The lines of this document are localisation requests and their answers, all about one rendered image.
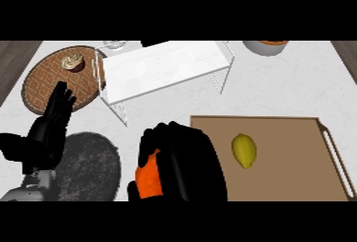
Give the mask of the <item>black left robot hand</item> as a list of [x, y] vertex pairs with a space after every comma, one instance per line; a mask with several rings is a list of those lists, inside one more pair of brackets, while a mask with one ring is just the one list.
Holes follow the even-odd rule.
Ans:
[[28, 135], [0, 133], [0, 151], [11, 162], [22, 163], [22, 173], [54, 169], [63, 156], [66, 125], [76, 97], [59, 81], [42, 116], [35, 119]]

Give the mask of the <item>grey bowl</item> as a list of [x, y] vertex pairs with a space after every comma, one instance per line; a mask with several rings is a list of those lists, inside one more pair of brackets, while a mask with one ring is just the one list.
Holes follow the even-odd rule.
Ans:
[[245, 47], [259, 56], [275, 56], [281, 53], [287, 41], [243, 41]]

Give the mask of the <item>orange vegetable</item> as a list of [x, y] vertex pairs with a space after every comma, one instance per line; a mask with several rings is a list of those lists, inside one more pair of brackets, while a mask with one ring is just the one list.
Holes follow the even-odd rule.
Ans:
[[135, 171], [135, 184], [141, 199], [147, 199], [163, 194], [159, 169], [156, 165], [156, 154], [159, 152], [160, 151], [155, 149], [153, 153], [147, 156], [146, 165], [138, 167]]

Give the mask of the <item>clear glass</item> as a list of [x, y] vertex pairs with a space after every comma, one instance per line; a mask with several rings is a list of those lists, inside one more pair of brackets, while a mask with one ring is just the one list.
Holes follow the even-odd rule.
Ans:
[[113, 51], [118, 51], [125, 45], [125, 41], [104, 41], [104, 47]]

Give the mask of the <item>cream frosted cupcake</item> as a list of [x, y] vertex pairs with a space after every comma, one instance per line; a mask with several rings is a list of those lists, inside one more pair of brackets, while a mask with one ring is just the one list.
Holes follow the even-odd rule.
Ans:
[[66, 71], [76, 73], [84, 69], [84, 67], [85, 67], [84, 56], [79, 53], [70, 53], [63, 57], [62, 68]]

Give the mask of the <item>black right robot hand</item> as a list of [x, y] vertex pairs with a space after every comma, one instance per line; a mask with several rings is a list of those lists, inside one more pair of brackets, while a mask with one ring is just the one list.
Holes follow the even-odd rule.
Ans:
[[202, 130], [174, 121], [146, 129], [140, 137], [138, 167], [155, 149], [163, 194], [140, 198], [135, 180], [128, 183], [129, 201], [225, 202], [227, 188], [215, 148]]

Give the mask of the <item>dark grey speckled round mat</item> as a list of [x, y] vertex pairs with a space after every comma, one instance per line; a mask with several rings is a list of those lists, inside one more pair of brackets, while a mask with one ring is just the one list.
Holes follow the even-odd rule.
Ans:
[[98, 133], [66, 136], [56, 168], [59, 201], [113, 201], [119, 187], [118, 148]]

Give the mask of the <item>brown woven round placemat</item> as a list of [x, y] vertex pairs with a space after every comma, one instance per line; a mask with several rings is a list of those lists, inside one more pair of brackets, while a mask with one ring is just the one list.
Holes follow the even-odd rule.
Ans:
[[[84, 57], [85, 66], [76, 73], [62, 68], [62, 60], [72, 53], [78, 53]], [[101, 61], [106, 54], [101, 51], [94, 51], [91, 46], [73, 45], [57, 50], [39, 60], [23, 80], [20, 90], [23, 105], [32, 113], [42, 115], [48, 97], [59, 81], [66, 83], [66, 88], [76, 97], [72, 111], [76, 112], [96, 99], [98, 90], [103, 89], [106, 83], [101, 83], [103, 87], [98, 89], [91, 65], [94, 58]]]

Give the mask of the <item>white tiered shelf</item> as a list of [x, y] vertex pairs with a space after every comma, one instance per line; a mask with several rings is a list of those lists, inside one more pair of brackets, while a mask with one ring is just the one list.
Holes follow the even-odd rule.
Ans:
[[222, 93], [234, 62], [227, 41], [169, 41], [101, 58], [94, 48], [91, 73], [98, 96], [124, 126], [124, 102], [206, 75]]

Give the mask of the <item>brown wooden tray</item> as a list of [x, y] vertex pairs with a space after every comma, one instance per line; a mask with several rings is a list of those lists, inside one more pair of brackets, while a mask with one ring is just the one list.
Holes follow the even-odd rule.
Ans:
[[[191, 127], [212, 141], [230, 200], [357, 201], [332, 135], [315, 117], [196, 115]], [[256, 145], [249, 168], [231, 151], [240, 133]]]

